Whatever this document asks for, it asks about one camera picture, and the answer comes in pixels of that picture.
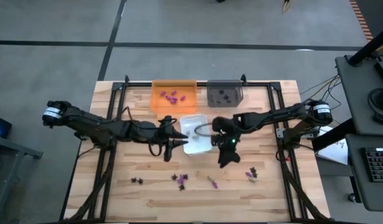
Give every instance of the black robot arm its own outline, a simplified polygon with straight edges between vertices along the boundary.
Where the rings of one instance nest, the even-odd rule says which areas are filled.
[[[268,124],[301,119],[296,127],[284,130],[282,144],[284,148],[295,149],[300,138],[314,127],[326,126],[332,122],[330,107],[323,101],[308,100],[279,110],[266,113],[241,113],[232,119],[217,117],[212,122],[212,129],[219,134],[211,137],[213,146],[219,147],[218,163],[220,168],[230,162],[239,162],[236,145],[242,134],[251,134]]]
[[[170,140],[170,138],[187,138],[175,130],[173,119],[166,116],[160,120],[160,126],[148,121],[108,120],[100,116],[85,112],[67,101],[49,101],[42,120],[45,126],[68,126],[75,130],[75,136],[87,136],[98,147],[110,149],[114,146],[114,139],[118,141],[133,141],[148,144],[153,156],[161,155],[161,148],[165,146],[164,161],[171,160],[172,149],[186,144],[187,141]],[[159,152],[154,154],[151,145],[159,145]]]

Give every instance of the wooden tabletop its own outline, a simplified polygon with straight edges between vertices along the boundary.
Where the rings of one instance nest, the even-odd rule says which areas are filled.
[[[296,81],[280,81],[286,106],[300,102]],[[93,95],[90,112],[106,116],[112,82],[98,82]],[[124,106],[129,106],[133,119],[151,121],[166,114],[154,114],[149,109],[150,88],[127,88]],[[198,112],[208,121],[216,116],[231,118],[234,113],[269,111],[266,88],[244,88],[244,100],[237,108],[210,108],[206,100],[206,88],[198,88]],[[180,118],[184,114],[174,115]],[[129,119],[127,113],[122,119]],[[293,126],[298,121],[290,122]],[[80,152],[92,147],[84,142]],[[151,156],[146,145],[119,142],[111,182],[107,222],[286,222],[289,221],[287,201],[280,164],[275,158],[277,150],[274,127],[265,126],[252,134],[241,136],[237,153],[240,163],[230,163],[219,168],[218,149],[207,154],[188,156],[183,148],[173,150],[170,162],[162,155]],[[68,198],[65,218],[72,216],[85,201],[93,188],[99,150],[79,158]],[[300,148],[295,151],[302,187],[321,213],[330,216],[323,186],[313,151]],[[249,182],[245,172],[255,167],[256,183]],[[188,174],[186,190],[179,191],[171,179],[173,174]],[[214,189],[207,175],[216,179]],[[131,183],[132,177],[144,179],[144,184]],[[99,196],[97,211],[100,211]],[[297,196],[293,191],[295,209]]]

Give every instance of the gray carpet floor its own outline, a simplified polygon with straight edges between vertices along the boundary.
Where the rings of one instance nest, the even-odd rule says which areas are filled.
[[[108,42],[121,0],[0,0],[0,40]],[[366,43],[348,0],[128,0],[116,42],[324,46],[326,50],[247,50],[115,47],[104,80],[239,78],[297,80],[300,91],[336,75],[343,46]],[[55,222],[70,181],[79,140],[68,128],[42,126],[48,100],[88,110],[106,47],[0,45],[0,117],[13,124],[10,139],[44,151],[26,158],[6,205],[6,220]],[[314,91],[302,95],[308,98]],[[342,86],[333,90],[350,117]],[[337,103],[329,100],[331,106]],[[346,201],[347,177],[322,177],[331,216],[383,223],[383,213]]]

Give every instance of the orange bin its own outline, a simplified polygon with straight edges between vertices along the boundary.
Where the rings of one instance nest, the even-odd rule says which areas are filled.
[[[178,98],[177,103],[171,104],[166,96]],[[156,113],[195,113],[197,110],[197,82],[196,80],[154,80],[152,83],[152,98],[150,99],[150,109]]]

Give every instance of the keyboard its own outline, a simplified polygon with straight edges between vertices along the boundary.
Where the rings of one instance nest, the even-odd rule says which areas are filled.
[[[363,160],[371,182],[383,182],[383,148],[364,148]]]

